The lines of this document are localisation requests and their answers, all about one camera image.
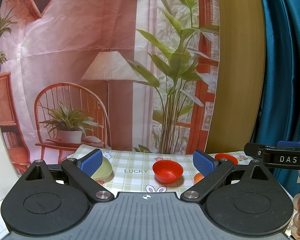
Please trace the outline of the green plaid bunny tablecloth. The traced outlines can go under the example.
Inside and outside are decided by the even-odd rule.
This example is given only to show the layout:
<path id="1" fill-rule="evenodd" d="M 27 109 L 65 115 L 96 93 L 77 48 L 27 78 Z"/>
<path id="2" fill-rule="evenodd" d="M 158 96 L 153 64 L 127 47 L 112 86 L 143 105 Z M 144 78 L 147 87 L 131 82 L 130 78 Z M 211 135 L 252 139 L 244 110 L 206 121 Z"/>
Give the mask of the green plaid bunny tablecloth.
<path id="1" fill-rule="evenodd" d="M 191 154 L 158 154 L 143 152 L 127 152 L 102 150 L 103 156 L 112 166 L 108 178 L 95 177 L 94 180 L 114 195 L 118 192 L 176 192 L 180 195 L 194 185 L 194 177 L 198 170 L 193 165 Z M 174 183 L 164 185 L 155 179 L 152 166 L 156 161 L 172 160 L 183 167 L 182 176 Z"/>

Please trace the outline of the wooden headboard panel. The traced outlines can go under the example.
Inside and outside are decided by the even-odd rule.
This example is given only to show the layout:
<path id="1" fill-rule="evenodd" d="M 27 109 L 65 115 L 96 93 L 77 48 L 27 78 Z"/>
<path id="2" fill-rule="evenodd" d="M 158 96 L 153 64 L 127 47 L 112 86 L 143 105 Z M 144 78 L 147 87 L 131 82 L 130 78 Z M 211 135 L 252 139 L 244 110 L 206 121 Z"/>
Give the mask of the wooden headboard panel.
<path id="1" fill-rule="evenodd" d="M 260 105 L 265 27 L 262 0 L 219 0 L 220 59 L 208 153 L 243 150 Z"/>

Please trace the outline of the printed room scene backdrop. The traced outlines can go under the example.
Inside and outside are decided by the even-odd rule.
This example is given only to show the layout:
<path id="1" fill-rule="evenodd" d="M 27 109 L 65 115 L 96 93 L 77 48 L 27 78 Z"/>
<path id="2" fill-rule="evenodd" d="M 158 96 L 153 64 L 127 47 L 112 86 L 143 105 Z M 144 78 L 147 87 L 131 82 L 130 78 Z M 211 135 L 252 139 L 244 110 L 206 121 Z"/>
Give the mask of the printed room scene backdrop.
<path id="1" fill-rule="evenodd" d="M 0 129 L 22 174 L 86 144 L 206 148 L 218 0 L 0 0 Z"/>

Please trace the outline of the small orange bowl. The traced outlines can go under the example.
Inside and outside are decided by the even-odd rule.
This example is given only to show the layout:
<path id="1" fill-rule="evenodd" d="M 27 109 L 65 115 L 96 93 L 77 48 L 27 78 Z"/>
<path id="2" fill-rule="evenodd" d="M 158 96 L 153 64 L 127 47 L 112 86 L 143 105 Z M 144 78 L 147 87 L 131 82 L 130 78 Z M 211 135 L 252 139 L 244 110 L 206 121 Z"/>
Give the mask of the small orange bowl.
<path id="1" fill-rule="evenodd" d="M 194 176 L 194 183 L 198 183 L 199 181 L 201 181 L 202 179 L 204 178 L 204 176 L 201 174 L 201 173 L 197 173 L 195 176 Z"/>

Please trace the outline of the teal curtain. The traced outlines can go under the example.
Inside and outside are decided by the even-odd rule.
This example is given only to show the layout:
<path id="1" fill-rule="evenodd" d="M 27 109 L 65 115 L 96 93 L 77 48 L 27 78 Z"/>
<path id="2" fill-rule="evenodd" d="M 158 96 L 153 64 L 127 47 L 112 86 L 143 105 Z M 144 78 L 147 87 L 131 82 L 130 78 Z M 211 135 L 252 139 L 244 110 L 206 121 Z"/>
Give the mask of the teal curtain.
<path id="1" fill-rule="evenodd" d="M 300 141 L 300 0 L 262 0 L 266 63 L 251 142 Z"/>

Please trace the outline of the green square plate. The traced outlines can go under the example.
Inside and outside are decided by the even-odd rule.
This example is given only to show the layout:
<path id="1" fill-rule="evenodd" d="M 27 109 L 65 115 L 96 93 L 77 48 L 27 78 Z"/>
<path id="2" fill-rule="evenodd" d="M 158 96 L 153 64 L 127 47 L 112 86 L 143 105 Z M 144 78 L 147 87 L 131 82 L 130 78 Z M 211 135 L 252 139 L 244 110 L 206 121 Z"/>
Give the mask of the green square plate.
<path id="1" fill-rule="evenodd" d="M 106 180 L 111 176 L 112 172 L 113 169 L 110 161 L 106 157 L 103 157 L 101 166 L 91 176 L 91 178 L 95 181 Z"/>

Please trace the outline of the red plastic bowl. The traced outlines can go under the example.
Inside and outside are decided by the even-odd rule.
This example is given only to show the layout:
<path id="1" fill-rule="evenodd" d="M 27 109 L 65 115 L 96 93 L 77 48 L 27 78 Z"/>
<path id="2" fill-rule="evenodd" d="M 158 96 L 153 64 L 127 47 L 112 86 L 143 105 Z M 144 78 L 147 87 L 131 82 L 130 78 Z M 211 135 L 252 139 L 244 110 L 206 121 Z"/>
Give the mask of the red plastic bowl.
<path id="1" fill-rule="evenodd" d="M 227 154 L 227 153 L 219 153 L 219 154 L 216 154 L 216 155 L 214 156 L 214 158 L 215 158 L 216 160 L 227 159 L 227 160 L 232 161 L 235 165 L 238 164 L 238 160 L 237 160 L 234 156 L 232 156 L 232 155 L 230 155 L 230 154 Z"/>
<path id="2" fill-rule="evenodd" d="M 172 160 L 160 160 L 153 164 L 155 179 L 162 184 L 173 184 L 183 175 L 183 167 Z"/>

